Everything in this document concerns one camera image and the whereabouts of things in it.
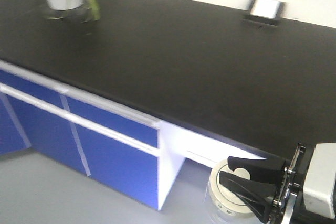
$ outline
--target cabinet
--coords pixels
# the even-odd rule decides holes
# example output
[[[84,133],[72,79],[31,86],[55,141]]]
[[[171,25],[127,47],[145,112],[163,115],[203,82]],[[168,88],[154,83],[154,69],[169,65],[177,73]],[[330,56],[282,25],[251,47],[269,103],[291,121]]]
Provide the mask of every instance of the cabinet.
[[[0,89],[32,148],[161,209],[184,162],[161,120],[1,61]]]

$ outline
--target floor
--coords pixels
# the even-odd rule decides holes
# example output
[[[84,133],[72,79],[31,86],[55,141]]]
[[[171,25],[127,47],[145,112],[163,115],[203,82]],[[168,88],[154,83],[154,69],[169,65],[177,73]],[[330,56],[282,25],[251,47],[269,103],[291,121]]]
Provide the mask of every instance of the floor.
[[[33,150],[0,157],[0,224],[207,224],[210,169],[186,160],[156,211]]]

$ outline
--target label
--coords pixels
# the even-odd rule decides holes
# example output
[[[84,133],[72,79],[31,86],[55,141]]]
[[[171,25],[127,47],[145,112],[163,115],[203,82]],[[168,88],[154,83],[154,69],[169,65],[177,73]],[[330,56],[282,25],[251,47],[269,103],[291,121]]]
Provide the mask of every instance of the label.
[[[230,215],[230,216],[236,216],[236,213],[230,209],[228,209],[227,207],[223,206],[222,203],[220,203],[219,201],[215,201],[216,207],[222,211],[223,213]]]

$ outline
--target machine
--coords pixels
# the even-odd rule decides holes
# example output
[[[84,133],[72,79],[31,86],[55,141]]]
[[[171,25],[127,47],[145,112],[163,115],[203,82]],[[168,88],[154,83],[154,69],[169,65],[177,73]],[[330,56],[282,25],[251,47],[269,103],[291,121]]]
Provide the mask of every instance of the machine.
[[[336,223],[336,143],[298,144],[291,161],[229,157],[213,168],[214,223]]]

